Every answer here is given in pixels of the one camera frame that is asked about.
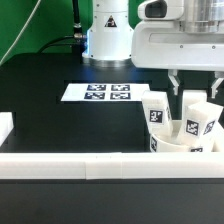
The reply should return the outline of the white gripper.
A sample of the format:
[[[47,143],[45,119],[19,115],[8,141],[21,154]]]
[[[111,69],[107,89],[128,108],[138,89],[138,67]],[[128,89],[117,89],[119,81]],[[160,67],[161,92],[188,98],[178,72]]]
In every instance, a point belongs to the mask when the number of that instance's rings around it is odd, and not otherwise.
[[[215,71],[211,97],[224,81],[224,22],[214,33],[187,33],[179,21],[141,21],[134,29],[131,59],[139,68],[169,69],[168,77],[178,95],[177,70]]]

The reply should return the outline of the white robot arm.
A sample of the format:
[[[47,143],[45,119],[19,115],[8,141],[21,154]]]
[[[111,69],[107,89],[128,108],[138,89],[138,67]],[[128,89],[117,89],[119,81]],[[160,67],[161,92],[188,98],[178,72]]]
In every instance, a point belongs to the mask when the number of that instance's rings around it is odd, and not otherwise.
[[[128,21],[129,0],[92,0],[86,63],[166,69],[175,87],[180,70],[212,71],[216,91],[224,82],[224,0],[144,0],[141,21]]]

